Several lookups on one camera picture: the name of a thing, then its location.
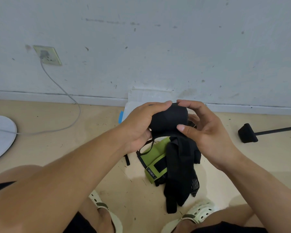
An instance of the wall socket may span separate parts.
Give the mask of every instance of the wall socket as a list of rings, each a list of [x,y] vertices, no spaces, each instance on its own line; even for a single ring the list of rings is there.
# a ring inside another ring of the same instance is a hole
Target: wall socket
[[[44,64],[50,64],[50,65],[62,65],[61,61],[55,51],[54,47],[51,46],[33,46],[35,49],[37,55],[43,56],[42,62]]]

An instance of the forearm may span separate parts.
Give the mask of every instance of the forearm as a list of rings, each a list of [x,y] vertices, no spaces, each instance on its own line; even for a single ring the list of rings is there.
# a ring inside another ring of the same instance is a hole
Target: forearm
[[[81,203],[124,155],[124,137],[110,130],[33,176],[0,191],[0,231],[62,232]]]
[[[291,189],[241,153],[224,170],[269,233],[291,232]]]

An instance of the power cord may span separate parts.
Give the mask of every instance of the power cord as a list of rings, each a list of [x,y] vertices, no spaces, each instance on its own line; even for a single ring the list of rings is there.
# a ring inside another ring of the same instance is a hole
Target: power cord
[[[73,100],[79,107],[79,115],[77,117],[77,119],[72,123],[70,124],[68,127],[64,127],[64,128],[61,128],[61,129],[55,129],[55,130],[45,130],[45,131],[41,131],[41,132],[11,132],[11,131],[7,131],[7,130],[2,130],[0,129],[0,132],[7,132],[7,133],[13,133],[13,134],[19,134],[19,135],[38,135],[38,134],[42,134],[42,133],[49,133],[49,132],[58,132],[58,131],[62,131],[62,130],[65,130],[67,128],[70,128],[72,127],[79,119],[80,115],[81,115],[81,107],[79,105],[79,103],[73,99],[57,82],[55,82],[51,77],[50,75],[46,72],[44,66],[43,66],[43,62],[42,62],[42,59],[43,59],[44,55],[43,53],[41,53],[40,55],[40,63],[41,63],[41,67],[43,69],[43,71],[46,73],[46,75],[50,78],[50,80],[53,81],[53,83],[55,83],[71,100]]]

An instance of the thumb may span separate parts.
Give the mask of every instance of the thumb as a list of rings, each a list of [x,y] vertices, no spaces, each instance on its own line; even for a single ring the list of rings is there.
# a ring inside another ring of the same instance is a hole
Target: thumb
[[[197,142],[197,140],[200,137],[200,131],[196,130],[195,128],[192,128],[190,126],[185,126],[182,124],[179,124],[177,126],[177,129],[182,132],[184,135],[186,135],[188,138],[191,138],[193,141]]]

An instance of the right hand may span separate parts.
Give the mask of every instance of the right hand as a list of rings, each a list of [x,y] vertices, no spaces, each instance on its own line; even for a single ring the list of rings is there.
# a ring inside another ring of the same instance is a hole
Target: right hand
[[[187,100],[177,100],[177,102],[179,106],[195,111],[196,115],[189,114],[189,120],[197,126],[195,129],[178,125],[178,130],[194,140],[200,152],[217,169],[224,169],[226,165],[241,156],[241,152],[233,144],[219,117],[204,103]]]

